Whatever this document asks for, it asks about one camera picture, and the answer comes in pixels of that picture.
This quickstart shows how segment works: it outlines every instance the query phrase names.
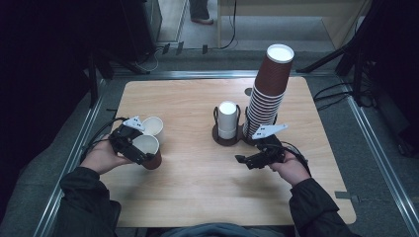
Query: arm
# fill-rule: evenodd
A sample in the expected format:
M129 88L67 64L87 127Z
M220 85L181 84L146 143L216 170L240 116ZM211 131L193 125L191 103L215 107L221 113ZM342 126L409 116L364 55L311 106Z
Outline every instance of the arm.
M292 154L286 152L284 163L274 163L270 167L293 186L290 209L301 237L357 236L338 214L339 207L330 195L310 178Z
M53 236L114 236L115 213L99 175L128 163L131 162L115 154L109 141L99 142L80 167L60 181L64 197Z

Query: person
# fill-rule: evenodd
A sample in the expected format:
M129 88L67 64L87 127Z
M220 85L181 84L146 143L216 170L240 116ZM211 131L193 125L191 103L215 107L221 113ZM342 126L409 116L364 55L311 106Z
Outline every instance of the person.
M99 178L118 166L132 162L116 155L106 138L107 136L88 153L79 167L60 181L64 197L60 202L52 236L115 236L115 214L110 194ZM291 153L286 152L284 163L269 166L292 185L290 209L300 237L358 236L350 231L339 216L339 207L330 195L309 176ZM172 228L161 236L258 235L232 223L208 223Z
M212 25L213 19L210 18L208 10L209 0L189 0L189 12L191 21L203 25Z

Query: wooden table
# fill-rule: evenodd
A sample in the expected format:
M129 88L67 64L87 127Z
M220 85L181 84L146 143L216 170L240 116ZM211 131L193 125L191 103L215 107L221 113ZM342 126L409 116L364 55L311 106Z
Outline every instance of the wooden table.
M335 48L352 36L371 0L237 0L236 16L322 17ZM233 16L234 1L217 0L217 42L221 46L221 17Z
M125 165L101 177L111 199L123 206L119 227L293 224L288 204L291 186L269 168L248 170L234 158L258 149L243 141L224 147L211 136L214 107L230 100L244 112L250 102L244 91L253 83L254 79L244 78L126 84L117 117L162 118L166 142L158 169ZM289 126L277 137L303 153L313 177L341 208L339 214L353 223L351 202L335 198L335 191L346 188L304 78L290 79L277 123Z

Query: sleeve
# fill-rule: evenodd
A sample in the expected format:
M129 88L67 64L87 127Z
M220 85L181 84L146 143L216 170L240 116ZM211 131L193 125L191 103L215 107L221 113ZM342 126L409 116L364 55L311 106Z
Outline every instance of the sleeve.
M52 236L114 236L109 191L99 174L77 167L60 181L64 192Z
M299 236L358 236L340 217L332 197L313 179L300 182L291 192L290 209Z

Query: white paper cup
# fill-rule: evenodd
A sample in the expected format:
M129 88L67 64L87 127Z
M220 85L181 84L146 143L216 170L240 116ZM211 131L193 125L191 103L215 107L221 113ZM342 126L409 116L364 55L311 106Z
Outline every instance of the white paper cup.
M237 106L234 102L224 101L218 107L218 135L223 139L235 136L237 128Z
M164 143L163 120L159 117L150 117L142 122L145 128L145 135L153 135L157 138L160 145Z
M144 166L148 170L154 170L160 166L162 161L160 145L155 136L138 136L136 139L132 141L132 145L134 145L136 148L138 148L138 150L142 151L144 154L150 153L155 155L155 157L152 160L143 162L142 166Z

